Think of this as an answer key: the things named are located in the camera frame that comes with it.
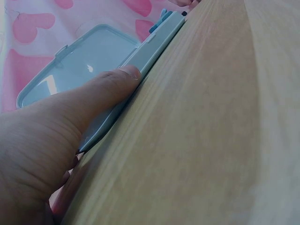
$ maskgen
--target wooden surface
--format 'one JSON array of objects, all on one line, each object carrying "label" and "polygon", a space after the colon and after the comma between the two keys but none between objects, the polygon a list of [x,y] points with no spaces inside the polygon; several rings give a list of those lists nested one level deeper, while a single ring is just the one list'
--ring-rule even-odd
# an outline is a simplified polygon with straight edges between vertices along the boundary
[{"label": "wooden surface", "polygon": [[300,224],[300,1],[203,0],[82,178],[63,224]]}]

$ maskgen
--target pink heart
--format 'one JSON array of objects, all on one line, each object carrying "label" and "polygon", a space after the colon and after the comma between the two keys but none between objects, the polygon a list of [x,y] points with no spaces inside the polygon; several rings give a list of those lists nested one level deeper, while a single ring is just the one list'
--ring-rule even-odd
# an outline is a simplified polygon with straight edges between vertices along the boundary
[{"label": "pink heart", "polygon": [[144,17],[147,17],[152,10],[150,0],[123,0],[123,2],[133,11]]},{"label": "pink heart", "polygon": [[54,0],[56,4],[64,9],[71,8],[73,6],[73,0]]},{"label": "pink heart", "polygon": [[10,49],[4,63],[2,80],[2,111],[16,109],[20,91],[41,71],[53,57],[23,56]]},{"label": "pink heart", "polygon": [[153,25],[154,23],[147,20],[135,21],[135,32],[138,35],[140,41],[146,40],[146,38],[150,35],[149,30]]},{"label": "pink heart", "polygon": [[34,41],[38,34],[37,27],[49,29],[55,23],[55,16],[51,13],[26,14],[21,13],[13,23],[15,38],[24,44]]}]

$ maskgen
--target blue plastic clip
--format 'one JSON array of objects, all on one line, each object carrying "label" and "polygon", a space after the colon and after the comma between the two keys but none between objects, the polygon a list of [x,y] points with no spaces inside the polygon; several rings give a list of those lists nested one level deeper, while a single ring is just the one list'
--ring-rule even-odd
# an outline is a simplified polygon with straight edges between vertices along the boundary
[{"label": "blue plastic clip", "polygon": [[157,29],[157,27],[159,27],[163,23],[163,21],[165,21],[171,14],[172,11],[167,12],[166,9],[164,8],[163,11],[161,12],[161,15],[163,16],[153,27],[150,28],[149,33],[152,34]]}]

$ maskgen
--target light blue plastic container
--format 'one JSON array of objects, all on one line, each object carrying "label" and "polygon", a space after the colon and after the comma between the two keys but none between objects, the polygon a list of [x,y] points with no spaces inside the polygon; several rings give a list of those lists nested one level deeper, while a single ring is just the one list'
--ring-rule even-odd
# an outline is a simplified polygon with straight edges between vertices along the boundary
[{"label": "light blue plastic container", "polygon": [[[144,78],[184,21],[180,13],[171,13],[143,43],[105,24],[94,27],[55,54],[54,60],[20,92],[17,107],[79,87],[102,71],[125,65],[139,68]],[[104,137],[127,101],[94,119],[84,134],[80,152],[88,151]]]}]

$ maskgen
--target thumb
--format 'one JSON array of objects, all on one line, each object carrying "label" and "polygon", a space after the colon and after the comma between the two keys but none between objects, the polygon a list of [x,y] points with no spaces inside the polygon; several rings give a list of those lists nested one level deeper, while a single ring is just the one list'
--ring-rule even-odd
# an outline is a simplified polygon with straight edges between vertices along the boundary
[{"label": "thumb", "polygon": [[141,74],[134,66],[102,72],[79,88],[36,102],[27,112],[63,116],[83,133],[97,115],[127,98],[140,79]]}]

